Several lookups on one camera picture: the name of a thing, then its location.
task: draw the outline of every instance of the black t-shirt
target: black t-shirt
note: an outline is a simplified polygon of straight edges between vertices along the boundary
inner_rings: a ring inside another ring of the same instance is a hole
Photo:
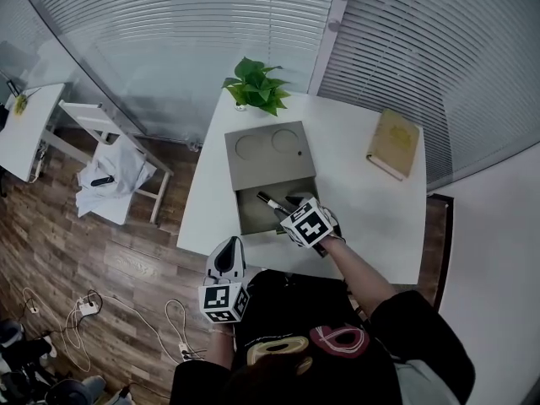
[[[235,371],[276,350],[310,356],[309,369],[299,377],[301,397],[308,401],[358,402],[359,395],[363,404],[400,404],[394,362],[412,359],[423,360],[460,403],[471,393],[474,368],[463,346],[414,291],[383,302],[370,323],[354,312],[339,281],[266,271],[248,291],[246,313],[235,325],[233,370],[204,361],[179,364],[172,405],[219,401]]]

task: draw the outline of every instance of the open box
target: open box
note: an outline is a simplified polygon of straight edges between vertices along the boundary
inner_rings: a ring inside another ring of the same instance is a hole
[[[257,198],[262,191],[294,211],[285,197],[309,192],[317,199],[316,171],[301,121],[225,134],[230,180],[242,235],[275,230],[278,217]]]

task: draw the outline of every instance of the book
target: book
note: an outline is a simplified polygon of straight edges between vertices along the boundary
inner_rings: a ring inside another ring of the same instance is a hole
[[[393,110],[383,110],[367,160],[402,181],[411,173],[419,136],[414,123]]]

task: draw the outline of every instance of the black and white marker cube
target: black and white marker cube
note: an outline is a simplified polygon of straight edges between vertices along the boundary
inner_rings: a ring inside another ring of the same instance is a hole
[[[293,241],[305,247],[312,247],[333,231],[321,205],[314,197],[284,219],[281,226]]]
[[[250,297],[241,283],[199,287],[199,309],[212,323],[238,322]]]

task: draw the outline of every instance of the white table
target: white table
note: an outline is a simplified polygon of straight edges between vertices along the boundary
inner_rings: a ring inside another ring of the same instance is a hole
[[[23,181],[29,181],[41,140],[76,159],[91,158],[46,130],[51,114],[64,90],[64,84],[27,89],[28,104],[20,116],[15,115],[13,95],[6,106],[11,110],[5,128],[0,132],[0,166]]]
[[[379,113],[307,94],[283,101],[279,117],[248,107],[239,112],[229,92],[219,99],[181,222],[178,247],[209,255],[222,240],[240,236],[224,134],[302,121],[323,205],[338,217],[348,244],[394,284],[415,284],[424,246],[426,173],[424,135],[411,175],[398,181],[371,164],[366,151]],[[275,232],[241,236],[246,262],[292,273],[341,278],[329,259]]]

